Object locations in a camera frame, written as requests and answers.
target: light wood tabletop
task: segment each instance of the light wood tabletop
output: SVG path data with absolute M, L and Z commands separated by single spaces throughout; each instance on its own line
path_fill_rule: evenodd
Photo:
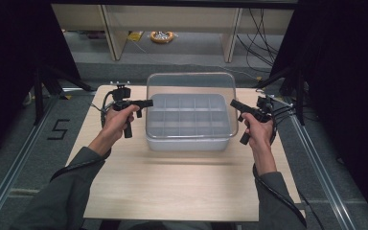
M 116 88 L 101 86 L 93 104 Z M 131 100 L 144 100 L 146 86 L 129 86 Z M 255 107 L 259 93 L 237 88 L 240 102 Z M 132 138 L 121 138 L 95 178 L 84 217 L 87 219 L 164 219 L 258 221 L 259 200 L 254 183 L 251 148 L 240 143 L 239 131 L 223 151 L 152 151 L 146 139 L 146 112 L 131 124 Z M 101 130 L 100 112 L 90 107 L 68 161 Z M 277 135 L 272 144 L 277 169 L 291 198 L 300 198 Z

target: clear plastic bin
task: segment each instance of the clear plastic bin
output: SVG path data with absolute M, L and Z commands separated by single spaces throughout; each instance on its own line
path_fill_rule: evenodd
M 148 79 L 146 133 L 152 150 L 224 150 L 238 131 L 235 82 L 226 73 L 155 74 Z

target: floor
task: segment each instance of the floor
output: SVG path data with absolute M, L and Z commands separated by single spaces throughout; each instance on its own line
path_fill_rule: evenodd
M 263 79 L 268 77 L 269 63 L 272 63 L 269 53 L 257 46 L 253 46 L 253 50 L 266 61 L 252 57 L 245 51 L 241 41 L 246 46 L 250 44 L 250 39 L 245 34 L 241 34 L 240 40 L 237 41 L 231 63 L 223 60 L 218 34 L 177 33 L 171 43 L 155 44 L 150 41 L 149 33 L 144 33 L 140 41 L 129 41 L 126 44 L 122 58 L 118 61 L 110 59 L 104 39 L 90 39 L 82 32 L 66 32 L 64 36 L 82 80 L 92 86 L 126 80 L 144 84 L 149 74 L 160 71 L 223 71 L 235 76 L 238 87 L 250 87 L 257 82 L 257 77 Z M 279 49 L 283 38 L 281 35 L 268 35 L 266 38 L 266 42 L 274 50 Z M 261 47 L 265 46 L 260 37 L 256 42 Z M 280 83 L 269 85 L 267 92 L 278 96 Z M 68 82 L 62 82 L 62 85 L 75 87 Z M 0 229 L 7 229 L 33 195 L 47 185 L 53 172 L 65 164 L 67 152 L 73 147 L 92 98 L 92 94 L 80 92 L 73 94 L 70 100 L 56 101 L 45 126 L 36 138 L 34 151 L 29 155 L 0 210 Z M 16 123 L 13 124 L 11 132 L 0 148 L 0 185 L 16 155 L 22 151 L 29 133 L 34 129 L 34 105 L 25 106 L 17 116 Z M 305 108 L 304 116 L 305 130 L 338 196 L 348 210 L 349 217 L 356 229 L 368 229 L 368 205 L 343 164 L 337 161 L 337 153 L 321 126 L 320 119 L 309 107 Z M 68 119 L 69 122 L 59 123 L 59 119 Z M 292 117 L 286 115 L 284 120 L 278 122 L 279 138 L 282 139 L 296 186 L 311 205 L 307 209 L 308 229 L 321 229 L 313 213 L 318 215 L 325 229 L 347 229 L 337 218 L 337 213 L 325 192 L 326 189 L 314 169 L 314 163 L 309 158 L 307 147 L 303 145 L 301 136 L 296 131 Z M 52 131 L 55 125 L 67 129 L 64 138 L 57 142 L 49 141 L 50 137 L 58 136 L 58 133 Z M 84 227 L 96 230 L 100 223 L 100 220 L 88 219 Z M 240 222 L 237 225 L 241 229 L 257 229 L 256 223 L 253 222 Z

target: dark gray sleeve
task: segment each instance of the dark gray sleeve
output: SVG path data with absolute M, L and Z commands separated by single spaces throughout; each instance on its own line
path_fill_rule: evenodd
M 280 172 L 261 175 L 261 180 L 270 188 L 293 203 L 288 194 L 285 180 Z M 300 219 L 279 199 L 256 182 L 259 197 L 259 229 L 306 229 Z
M 100 158 L 95 151 L 84 147 L 70 165 Z M 104 161 L 54 179 L 32 199 L 10 229 L 79 229 L 91 183 L 103 164 Z

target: person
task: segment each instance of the person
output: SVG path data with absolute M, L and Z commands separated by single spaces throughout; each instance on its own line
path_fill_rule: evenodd
M 133 122 L 133 112 L 138 110 L 137 105 L 130 105 L 121 111 L 108 109 L 103 129 L 88 147 L 83 147 L 77 153 L 70 165 L 78 165 L 87 161 L 98 163 L 63 173 L 53 179 L 46 188 L 33 198 L 10 229 L 80 229 L 83 224 L 83 213 L 89 198 L 92 181 L 103 166 L 104 160 L 110 154 L 114 143 L 122 137 L 123 130 L 127 127 L 126 120 Z M 271 153 L 269 140 L 272 132 L 272 122 L 260 123 L 249 113 L 243 113 L 242 116 L 246 124 L 250 125 L 246 132 L 250 134 L 249 145 L 252 148 L 258 176 L 271 188 L 292 202 L 285 181 L 281 173 L 277 172 Z M 259 229 L 305 229 L 300 220 L 280 200 L 273 197 L 260 184 L 256 183 L 256 187 L 260 200 Z M 174 224 L 169 225 L 165 222 L 161 223 L 161 221 L 128 222 L 127 220 L 120 227 L 125 229 L 150 229 L 155 224 L 153 229 L 211 229 L 209 224 L 191 226 L 192 223 L 188 222 L 189 225 L 184 226 L 185 223 L 179 222 L 179 225 L 176 225 L 177 228 L 174 228 Z

